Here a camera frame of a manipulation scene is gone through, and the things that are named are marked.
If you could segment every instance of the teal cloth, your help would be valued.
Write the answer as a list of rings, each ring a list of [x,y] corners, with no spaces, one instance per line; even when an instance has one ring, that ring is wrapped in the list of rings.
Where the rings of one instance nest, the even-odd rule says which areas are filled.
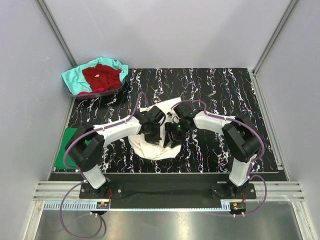
[[[111,58],[98,57],[95,60],[92,60],[80,66],[77,66],[61,74],[65,84],[67,85],[67,87],[69,88],[69,91],[73,95],[78,95],[81,92],[88,92],[88,93],[92,92],[92,89],[89,83],[86,81],[85,76],[82,73],[82,70],[90,67],[94,68],[97,64],[106,65],[114,69],[121,69],[119,78],[122,83],[124,82],[125,77],[129,73],[128,65],[124,65],[118,60],[113,60]]]

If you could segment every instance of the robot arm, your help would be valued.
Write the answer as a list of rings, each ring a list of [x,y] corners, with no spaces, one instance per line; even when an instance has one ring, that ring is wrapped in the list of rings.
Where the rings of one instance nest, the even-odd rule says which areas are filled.
[[[245,116],[242,116],[241,119],[248,120]],[[244,185],[248,181],[247,173],[252,159],[257,156],[261,147],[259,141],[249,132],[243,133],[243,129],[233,124],[232,121],[207,116],[203,111],[199,112],[193,121],[198,129],[206,129],[224,135],[231,155],[234,157],[229,180],[236,187]]]
[[[65,146],[65,150],[88,131],[102,129],[79,140],[68,153],[92,188],[98,190],[106,183],[106,178],[98,166],[103,148],[116,140],[137,134],[144,134],[148,143],[159,143],[161,140],[159,121],[164,117],[165,114],[157,106],[153,106],[149,111],[137,112],[134,116],[127,116],[107,124],[92,127],[82,123]]]
[[[239,193],[248,183],[248,174],[252,159],[261,149],[259,140],[245,127],[231,121],[235,119],[258,132],[249,116],[225,116],[195,111],[186,103],[177,105],[174,109],[178,122],[165,123],[164,147],[175,147],[186,140],[189,130],[198,128],[224,135],[225,141],[234,157],[232,170],[229,175],[228,189],[232,196]],[[90,134],[87,138],[78,141],[69,151],[69,156],[87,178],[90,185],[98,190],[105,183],[106,178],[98,167],[103,147],[115,140],[137,134],[144,134],[146,142],[158,144],[160,138],[160,121],[165,114],[156,106],[145,112],[137,112],[134,116],[93,127],[82,124],[72,136],[70,144],[84,133],[92,129],[103,129]]]

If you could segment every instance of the red cloth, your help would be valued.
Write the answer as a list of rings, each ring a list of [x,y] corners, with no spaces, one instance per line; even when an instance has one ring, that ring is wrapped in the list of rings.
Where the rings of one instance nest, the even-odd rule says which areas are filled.
[[[101,92],[104,92],[104,91],[107,91],[107,89],[104,89],[103,87],[100,87],[100,88],[98,88],[98,89],[96,89],[94,91],[91,91],[91,92],[87,92],[87,91],[79,92],[78,95],[95,94],[95,93],[101,93]]]
[[[82,70],[85,80],[90,84],[92,93],[96,93],[96,90],[101,89],[107,91],[120,88],[122,85],[119,78],[120,73],[121,69],[116,70],[110,66],[102,65],[100,63],[95,67],[88,67]]]

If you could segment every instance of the white wall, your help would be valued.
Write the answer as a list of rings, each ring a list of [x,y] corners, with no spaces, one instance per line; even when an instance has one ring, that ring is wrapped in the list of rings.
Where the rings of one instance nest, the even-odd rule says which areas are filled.
[[[253,68],[290,0],[45,0],[78,64]]]
[[[299,1],[258,72],[292,180],[320,234],[320,1]]]
[[[0,46],[0,239],[18,240],[53,160],[70,65],[35,0],[1,1]]]

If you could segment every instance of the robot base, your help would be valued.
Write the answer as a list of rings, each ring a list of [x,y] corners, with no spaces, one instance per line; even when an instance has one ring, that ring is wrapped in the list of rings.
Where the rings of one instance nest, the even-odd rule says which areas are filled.
[[[221,199],[244,199],[244,194],[246,199],[257,199],[255,186],[253,183],[248,183],[245,188],[238,192],[235,196],[231,196],[228,191],[227,183],[213,183],[211,184],[212,190],[212,199],[221,200]]]
[[[109,199],[108,191],[111,191],[112,199],[121,199],[123,195],[122,183],[105,183],[99,189],[94,189],[89,183],[81,185],[80,199]]]

